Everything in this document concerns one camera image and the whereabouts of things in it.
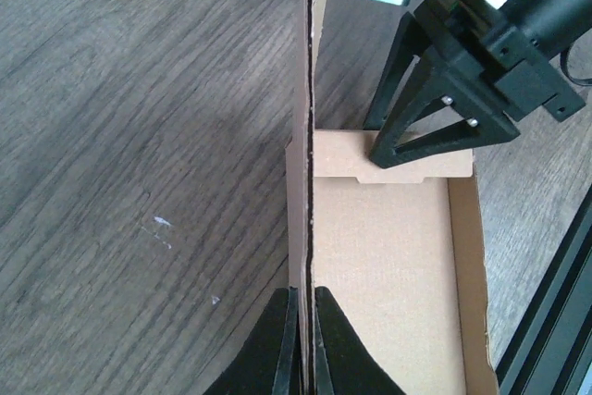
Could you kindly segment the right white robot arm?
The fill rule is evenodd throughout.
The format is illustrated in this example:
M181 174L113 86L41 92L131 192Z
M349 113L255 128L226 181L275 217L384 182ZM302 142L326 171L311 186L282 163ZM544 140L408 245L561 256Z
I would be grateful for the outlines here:
M591 27L591 0L424 0L401 17L364 128L389 168L516 139L538 108L584 106L565 59Z

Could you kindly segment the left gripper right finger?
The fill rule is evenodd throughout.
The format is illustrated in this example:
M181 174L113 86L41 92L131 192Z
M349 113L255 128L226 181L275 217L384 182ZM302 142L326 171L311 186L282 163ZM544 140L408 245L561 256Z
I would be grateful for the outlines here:
M315 289L315 389L318 394L402 394L378 365L326 287Z

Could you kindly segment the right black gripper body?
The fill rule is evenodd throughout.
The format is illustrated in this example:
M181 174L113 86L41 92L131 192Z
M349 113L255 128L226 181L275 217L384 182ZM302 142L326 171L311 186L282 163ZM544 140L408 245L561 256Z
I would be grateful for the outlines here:
M544 107L564 121L584 100L551 67L586 31L586 0L508 0L496 9L484 0L425 0L481 67L478 79L520 120Z

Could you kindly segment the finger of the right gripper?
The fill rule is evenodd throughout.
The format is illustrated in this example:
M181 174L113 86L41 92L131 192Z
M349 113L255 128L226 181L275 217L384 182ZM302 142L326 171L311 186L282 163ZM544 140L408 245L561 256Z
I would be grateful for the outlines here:
M399 23L388 58L376 87L373 100L364 119L364 130L380 130L403 74L415 56L420 56L431 44L420 23L406 12Z
M436 154L510 142L520 131L486 87L435 50L414 66L369 151L390 168Z

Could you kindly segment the cardboard box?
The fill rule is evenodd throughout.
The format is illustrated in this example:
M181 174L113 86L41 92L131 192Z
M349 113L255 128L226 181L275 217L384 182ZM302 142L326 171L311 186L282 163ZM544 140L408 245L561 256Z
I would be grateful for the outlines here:
M382 169L367 157L374 132L316 127L315 63L326 1L297 6L286 150L301 393L318 394L315 289L326 287L402 394L495 394L473 154Z

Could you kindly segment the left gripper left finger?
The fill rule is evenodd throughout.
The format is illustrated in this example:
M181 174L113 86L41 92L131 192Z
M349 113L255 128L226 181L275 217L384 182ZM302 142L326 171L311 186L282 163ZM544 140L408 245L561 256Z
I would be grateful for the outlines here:
M300 392L298 291L274 291L239 353L205 395Z

